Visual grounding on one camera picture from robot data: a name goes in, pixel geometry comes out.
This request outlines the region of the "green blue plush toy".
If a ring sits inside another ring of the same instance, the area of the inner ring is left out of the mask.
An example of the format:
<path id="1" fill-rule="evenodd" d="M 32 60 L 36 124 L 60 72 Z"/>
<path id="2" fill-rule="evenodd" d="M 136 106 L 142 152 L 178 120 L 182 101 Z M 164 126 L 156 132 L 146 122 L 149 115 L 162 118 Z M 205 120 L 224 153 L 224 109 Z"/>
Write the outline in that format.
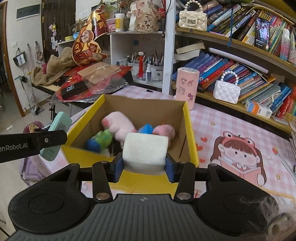
<path id="1" fill-rule="evenodd" d="M 85 142 L 85 149 L 88 151 L 101 153 L 102 150 L 106 149 L 112 142 L 113 134 L 106 129 L 99 131 L 92 138 Z"/>

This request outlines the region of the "white foam block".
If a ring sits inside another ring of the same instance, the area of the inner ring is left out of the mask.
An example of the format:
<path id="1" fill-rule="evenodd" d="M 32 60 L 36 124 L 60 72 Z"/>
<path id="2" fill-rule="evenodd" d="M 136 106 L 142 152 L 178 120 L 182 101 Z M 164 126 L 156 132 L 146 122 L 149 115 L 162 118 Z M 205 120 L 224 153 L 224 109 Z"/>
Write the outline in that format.
<path id="1" fill-rule="evenodd" d="M 125 170 L 145 175 L 162 175 L 166 166 L 169 139 L 146 133 L 128 133 L 123 145 Z"/>

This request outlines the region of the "blue toy block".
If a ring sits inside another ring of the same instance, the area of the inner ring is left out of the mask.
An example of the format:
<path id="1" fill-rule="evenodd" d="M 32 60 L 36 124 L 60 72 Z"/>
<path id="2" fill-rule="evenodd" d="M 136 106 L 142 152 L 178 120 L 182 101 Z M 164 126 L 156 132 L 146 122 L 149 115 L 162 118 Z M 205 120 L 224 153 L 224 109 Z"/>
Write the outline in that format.
<path id="1" fill-rule="evenodd" d="M 150 124 L 145 124 L 144 126 L 142 126 L 141 128 L 139 128 L 139 130 L 137 131 L 138 133 L 146 133 L 146 134 L 152 134 L 154 128 L 152 125 Z"/>

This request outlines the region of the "mint green remote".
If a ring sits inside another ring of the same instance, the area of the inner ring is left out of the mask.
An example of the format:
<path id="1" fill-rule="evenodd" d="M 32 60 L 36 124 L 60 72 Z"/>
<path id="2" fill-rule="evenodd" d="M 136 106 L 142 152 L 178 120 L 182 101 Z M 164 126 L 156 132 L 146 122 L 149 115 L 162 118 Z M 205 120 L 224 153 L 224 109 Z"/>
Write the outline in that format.
<path id="1" fill-rule="evenodd" d="M 68 114 L 60 111 L 54 118 L 49 130 L 45 132 L 45 148 L 40 155 L 47 161 L 54 161 L 60 147 L 67 142 L 67 132 L 72 124 L 72 120 Z"/>

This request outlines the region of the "yellow cardboard box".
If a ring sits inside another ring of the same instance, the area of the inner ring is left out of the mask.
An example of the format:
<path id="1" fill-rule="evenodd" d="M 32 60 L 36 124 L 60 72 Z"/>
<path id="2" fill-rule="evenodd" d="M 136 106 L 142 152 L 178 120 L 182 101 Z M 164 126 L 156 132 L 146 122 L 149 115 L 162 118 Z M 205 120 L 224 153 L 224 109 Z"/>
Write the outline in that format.
<path id="1" fill-rule="evenodd" d="M 86 142 L 105 129 L 119 144 L 112 145 L 109 154 L 86 149 Z M 62 150 L 70 163 L 82 168 L 112 161 L 122 152 L 125 169 L 111 184 L 117 193 L 174 194 L 177 186 L 165 174 L 166 155 L 199 164 L 188 105 L 177 100 L 103 95 L 70 130 Z"/>

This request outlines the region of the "pink plush toy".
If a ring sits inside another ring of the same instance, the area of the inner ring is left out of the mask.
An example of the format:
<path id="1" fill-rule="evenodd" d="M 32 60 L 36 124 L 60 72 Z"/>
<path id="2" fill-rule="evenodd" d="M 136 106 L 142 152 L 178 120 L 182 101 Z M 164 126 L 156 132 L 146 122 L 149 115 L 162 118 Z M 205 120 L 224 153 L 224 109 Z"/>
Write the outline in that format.
<path id="1" fill-rule="evenodd" d="M 104 129 L 109 129 L 113 134 L 114 138 L 121 142 L 122 144 L 125 141 L 126 135 L 128 133 L 138 133 L 132 121 L 120 111 L 114 111 L 105 116 L 101 124 Z M 175 137 L 176 131 L 172 125 L 158 125 L 153 127 L 153 135 L 166 136 L 169 139 L 169 146 L 171 140 Z"/>

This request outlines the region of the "pink cartoon table mat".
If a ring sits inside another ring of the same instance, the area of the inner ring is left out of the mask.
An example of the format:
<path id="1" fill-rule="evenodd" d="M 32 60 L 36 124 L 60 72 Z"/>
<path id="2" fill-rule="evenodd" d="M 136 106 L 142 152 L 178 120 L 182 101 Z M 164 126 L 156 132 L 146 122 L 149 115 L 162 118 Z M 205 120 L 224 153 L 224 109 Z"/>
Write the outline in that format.
<path id="1" fill-rule="evenodd" d="M 295 204 L 295 180 L 283 165 L 295 162 L 288 140 L 251 123 L 206 106 L 192 110 L 162 93 L 149 93 L 135 86 L 114 95 L 105 95 L 74 116 L 67 144 L 52 164 L 55 172 L 69 163 L 90 167 L 110 161 L 109 153 L 85 150 L 85 141 L 102 129 L 101 120 L 109 113 L 124 113 L 136 128 L 145 124 L 172 125 L 176 136 L 168 152 L 176 161 L 190 161 L 205 168 L 216 163 L 264 191 Z"/>

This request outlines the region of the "black rectangular box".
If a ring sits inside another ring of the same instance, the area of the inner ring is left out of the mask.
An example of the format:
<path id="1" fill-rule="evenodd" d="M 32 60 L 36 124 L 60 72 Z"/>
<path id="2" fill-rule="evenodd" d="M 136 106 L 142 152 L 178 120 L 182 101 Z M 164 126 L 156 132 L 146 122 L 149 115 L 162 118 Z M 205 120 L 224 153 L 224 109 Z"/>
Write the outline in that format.
<path id="1" fill-rule="evenodd" d="M 70 97 L 80 94 L 86 90 L 88 90 L 88 87 L 84 81 L 76 82 L 61 89 L 62 99 L 69 99 Z"/>

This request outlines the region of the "white quilted pearl handbag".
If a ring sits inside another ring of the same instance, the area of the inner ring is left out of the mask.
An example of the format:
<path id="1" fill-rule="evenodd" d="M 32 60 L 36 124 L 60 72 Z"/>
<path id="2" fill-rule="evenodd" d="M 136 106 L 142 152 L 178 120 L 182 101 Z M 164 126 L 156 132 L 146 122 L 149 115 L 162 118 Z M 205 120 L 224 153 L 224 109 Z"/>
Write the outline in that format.
<path id="1" fill-rule="evenodd" d="M 235 77 L 234 83 L 224 81 L 227 75 Z M 238 75 L 234 71 L 224 71 L 220 80 L 215 83 L 213 97 L 217 100 L 236 104 L 240 96 L 241 88 L 238 86 Z"/>

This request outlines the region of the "white spray bottle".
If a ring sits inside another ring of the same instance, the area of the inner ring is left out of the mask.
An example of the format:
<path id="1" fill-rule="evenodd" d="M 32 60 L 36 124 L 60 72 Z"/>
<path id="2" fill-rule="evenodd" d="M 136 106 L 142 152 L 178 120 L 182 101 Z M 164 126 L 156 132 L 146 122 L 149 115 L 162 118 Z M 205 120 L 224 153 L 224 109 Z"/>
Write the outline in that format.
<path id="1" fill-rule="evenodd" d="M 152 71 L 151 71 L 151 64 L 147 64 L 146 72 L 145 72 L 145 82 L 150 83 L 152 80 Z"/>

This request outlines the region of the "red gold paper decoration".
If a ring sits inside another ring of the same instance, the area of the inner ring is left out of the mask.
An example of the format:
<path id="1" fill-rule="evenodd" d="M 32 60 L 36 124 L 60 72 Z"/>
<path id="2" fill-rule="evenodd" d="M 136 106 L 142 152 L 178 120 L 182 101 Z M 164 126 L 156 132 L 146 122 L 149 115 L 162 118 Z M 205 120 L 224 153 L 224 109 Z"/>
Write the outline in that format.
<path id="1" fill-rule="evenodd" d="M 79 66 L 97 63 L 107 58 L 96 42 L 97 38 L 107 33 L 105 10 L 105 5 L 101 4 L 92 11 L 72 46 L 73 60 Z"/>

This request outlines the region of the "row of colourful books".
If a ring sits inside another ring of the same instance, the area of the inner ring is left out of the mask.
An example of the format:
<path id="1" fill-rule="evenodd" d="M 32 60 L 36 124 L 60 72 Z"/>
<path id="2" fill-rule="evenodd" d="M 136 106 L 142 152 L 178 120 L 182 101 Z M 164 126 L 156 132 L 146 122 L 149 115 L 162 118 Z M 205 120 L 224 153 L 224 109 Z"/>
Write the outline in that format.
<path id="1" fill-rule="evenodd" d="M 241 88 L 238 103 L 244 107 L 247 100 L 267 106 L 272 116 L 280 120 L 295 117 L 295 87 L 277 80 L 269 81 L 267 76 L 242 62 L 225 56 L 200 52 L 199 56 L 190 60 L 186 67 L 200 72 L 198 90 L 213 95 L 215 83 L 220 80 L 224 71 L 234 71 L 238 75 L 238 86 Z M 224 81 L 235 82 L 233 75 L 227 75 Z"/>

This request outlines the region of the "white cubby shelf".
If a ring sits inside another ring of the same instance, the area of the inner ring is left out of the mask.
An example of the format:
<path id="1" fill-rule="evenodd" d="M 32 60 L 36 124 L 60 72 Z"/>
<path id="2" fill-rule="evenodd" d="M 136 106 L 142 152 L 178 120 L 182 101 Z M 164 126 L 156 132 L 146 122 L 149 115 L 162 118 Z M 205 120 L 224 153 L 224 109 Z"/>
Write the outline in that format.
<path id="1" fill-rule="evenodd" d="M 111 65 L 132 66 L 133 84 L 151 90 L 162 91 L 163 81 L 145 82 L 145 78 L 138 78 L 139 52 L 144 53 L 144 61 L 156 60 L 160 66 L 164 66 L 165 40 L 161 32 L 136 33 L 136 32 L 113 32 L 107 33 L 96 39 L 102 52 L 107 55 L 105 62 Z"/>

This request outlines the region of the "wooden bookshelf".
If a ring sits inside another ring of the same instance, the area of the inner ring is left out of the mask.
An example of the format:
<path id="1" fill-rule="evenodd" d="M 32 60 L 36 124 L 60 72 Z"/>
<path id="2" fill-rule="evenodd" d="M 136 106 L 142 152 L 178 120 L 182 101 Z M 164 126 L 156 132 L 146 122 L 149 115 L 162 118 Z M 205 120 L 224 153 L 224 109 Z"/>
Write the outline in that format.
<path id="1" fill-rule="evenodd" d="M 292 24 L 295 23 L 295 1 L 255 1 L 255 3 L 259 4 L 259 6 L 267 7 L 271 11 L 274 10 L 287 22 L 291 22 Z M 279 81 L 281 77 L 284 77 L 287 84 L 295 84 L 295 66 L 281 60 L 267 51 L 235 39 L 229 41 L 227 37 L 223 37 L 215 33 L 182 29 L 178 26 L 175 27 L 175 30 L 176 35 L 178 36 L 184 38 L 187 37 L 190 40 L 202 40 L 207 50 L 216 49 L 222 52 L 233 54 L 267 69 L 269 81 Z M 241 103 L 230 104 L 224 101 L 219 101 L 213 97 L 212 93 L 207 91 L 203 93 L 198 92 L 196 102 L 246 120 L 284 138 L 286 138 L 290 132 L 292 132 L 292 129 L 289 125 L 278 123 L 272 118 L 262 118 L 255 114 L 249 113 L 245 110 L 245 107 Z"/>

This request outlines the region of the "ceramic pig figurine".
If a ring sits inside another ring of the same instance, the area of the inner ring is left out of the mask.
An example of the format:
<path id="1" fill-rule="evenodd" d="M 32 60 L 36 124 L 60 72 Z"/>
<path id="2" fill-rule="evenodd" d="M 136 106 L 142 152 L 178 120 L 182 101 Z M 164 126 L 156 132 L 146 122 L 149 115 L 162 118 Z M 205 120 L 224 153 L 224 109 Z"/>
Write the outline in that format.
<path id="1" fill-rule="evenodd" d="M 161 19 L 158 5 L 153 1 L 134 1 L 127 13 L 130 18 L 129 31 L 139 33 L 158 32 L 158 21 Z"/>

